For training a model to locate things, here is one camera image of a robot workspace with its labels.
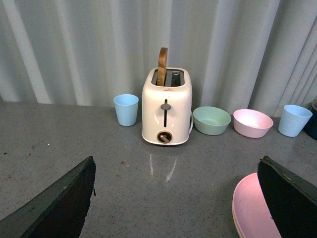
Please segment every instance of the white toaster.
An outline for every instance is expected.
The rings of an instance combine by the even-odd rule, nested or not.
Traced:
[[[158,68],[149,73],[142,91],[142,136],[157,145],[186,142],[193,127],[192,84],[181,68],[166,68],[164,86],[157,86]]]

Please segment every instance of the table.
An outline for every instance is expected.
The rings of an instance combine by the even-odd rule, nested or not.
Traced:
[[[189,140],[164,147],[120,126],[114,108],[0,104],[0,219],[92,155],[96,196],[81,237],[238,238],[232,218],[237,183],[273,160],[317,185],[317,141],[286,137],[274,126],[258,139],[230,123],[218,136],[193,128]]]

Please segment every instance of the pink plate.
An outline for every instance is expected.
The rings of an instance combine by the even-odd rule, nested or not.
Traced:
[[[236,186],[232,214],[241,238],[281,238],[265,202],[257,173],[246,176]]]

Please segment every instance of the blue cup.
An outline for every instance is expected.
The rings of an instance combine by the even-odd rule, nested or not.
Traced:
[[[137,120],[139,98],[131,94],[121,94],[113,101],[119,124],[134,125]]]
[[[289,137],[297,136],[313,113],[297,105],[286,105],[279,122],[278,131]]]

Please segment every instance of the pink bowl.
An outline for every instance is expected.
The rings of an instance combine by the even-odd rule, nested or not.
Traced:
[[[251,109],[239,109],[233,113],[234,129],[246,137],[260,138],[272,126],[273,120],[264,113]]]

